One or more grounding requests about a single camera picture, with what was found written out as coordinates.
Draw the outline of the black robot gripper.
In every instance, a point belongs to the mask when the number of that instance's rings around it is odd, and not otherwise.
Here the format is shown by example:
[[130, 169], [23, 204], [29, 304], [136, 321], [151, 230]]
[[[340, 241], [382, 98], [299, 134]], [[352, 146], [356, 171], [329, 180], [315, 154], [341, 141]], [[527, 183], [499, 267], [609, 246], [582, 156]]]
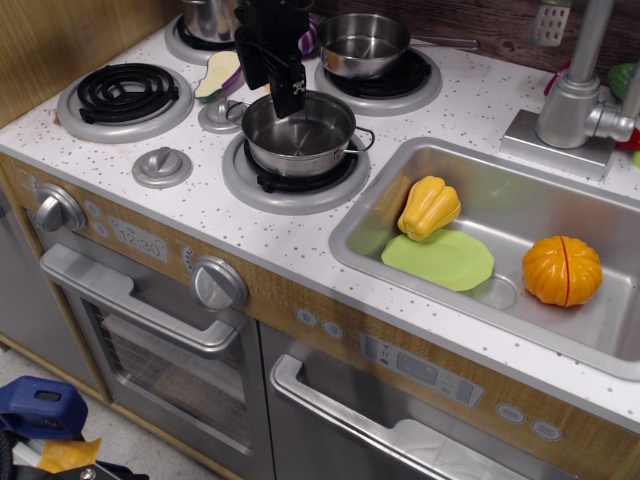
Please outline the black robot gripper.
[[312, 1], [241, 1], [236, 51], [247, 86], [269, 83], [276, 117], [303, 109], [306, 70], [298, 41], [309, 30]]

